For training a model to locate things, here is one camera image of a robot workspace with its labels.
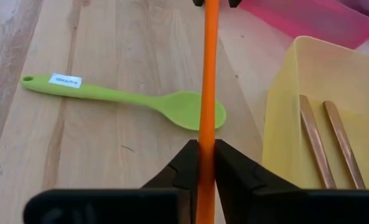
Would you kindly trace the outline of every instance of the wooden surface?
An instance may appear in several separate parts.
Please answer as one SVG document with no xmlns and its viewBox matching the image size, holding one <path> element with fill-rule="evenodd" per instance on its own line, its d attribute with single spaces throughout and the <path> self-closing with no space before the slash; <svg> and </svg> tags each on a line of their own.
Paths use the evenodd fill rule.
<svg viewBox="0 0 369 224">
<path fill-rule="evenodd" d="M 259 161 L 266 90 L 292 39 L 226 2 L 220 11 L 217 99 L 228 117 L 217 138 Z M 0 0 L 0 223 L 21 223 L 46 189 L 140 187 L 197 138 L 148 108 L 28 92 L 20 76 L 163 95 L 200 91 L 202 58 L 203 9 L 191 0 Z"/>
</svg>

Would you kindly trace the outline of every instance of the white label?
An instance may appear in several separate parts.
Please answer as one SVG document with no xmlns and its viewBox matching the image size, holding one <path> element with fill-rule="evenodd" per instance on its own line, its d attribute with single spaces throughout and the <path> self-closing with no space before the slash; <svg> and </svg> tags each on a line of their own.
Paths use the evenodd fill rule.
<svg viewBox="0 0 369 224">
<path fill-rule="evenodd" d="M 82 78 L 53 73 L 52 77 L 49 80 L 49 83 L 68 86 L 72 88 L 80 88 L 80 85 L 82 84 Z"/>
</svg>

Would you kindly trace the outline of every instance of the green spoon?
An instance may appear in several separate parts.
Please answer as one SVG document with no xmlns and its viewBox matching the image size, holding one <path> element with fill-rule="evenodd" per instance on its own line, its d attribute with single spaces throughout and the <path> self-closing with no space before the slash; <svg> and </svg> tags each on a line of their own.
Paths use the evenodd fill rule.
<svg viewBox="0 0 369 224">
<path fill-rule="evenodd" d="M 196 92 L 177 91 L 165 96 L 144 96 L 85 83 L 82 83 L 79 88 L 57 85 L 49 83 L 50 78 L 50 75 L 26 76 L 22 78 L 21 85 L 30 90 L 52 95 L 122 101 L 148 106 L 183 128 L 199 130 L 201 96 Z M 221 103 L 216 101 L 215 105 L 215 128 L 219 128 L 226 120 L 226 111 Z"/>
</svg>

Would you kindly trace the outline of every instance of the spoon hanging hole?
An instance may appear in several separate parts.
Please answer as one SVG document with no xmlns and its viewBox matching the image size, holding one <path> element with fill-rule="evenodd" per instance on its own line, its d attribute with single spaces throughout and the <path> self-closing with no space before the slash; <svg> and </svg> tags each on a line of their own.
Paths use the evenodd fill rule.
<svg viewBox="0 0 369 224">
<path fill-rule="evenodd" d="M 24 77 L 22 80 L 24 80 L 25 82 L 28 81 L 32 81 L 34 79 L 34 77 Z"/>
</svg>

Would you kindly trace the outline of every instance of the light wood countertop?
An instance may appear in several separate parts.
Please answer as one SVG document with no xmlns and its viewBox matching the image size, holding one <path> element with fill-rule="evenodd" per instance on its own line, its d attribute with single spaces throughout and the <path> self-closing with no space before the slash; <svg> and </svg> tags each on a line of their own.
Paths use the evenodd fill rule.
<svg viewBox="0 0 369 224">
<path fill-rule="evenodd" d="M 222 4 L 217 138 L 260 161 L 266 91 L 292 38 Z M 369 41 L 358 50 L 369 54 Z M 148 108 L 23 90 L 20 76 L 164 95 L 200 91 L 202 61 L 203 8 L 192 0 L 0 1 L 0 223 L 21 223 L 43 190 L 140 187 L 197 138 Z"/>
</svg>

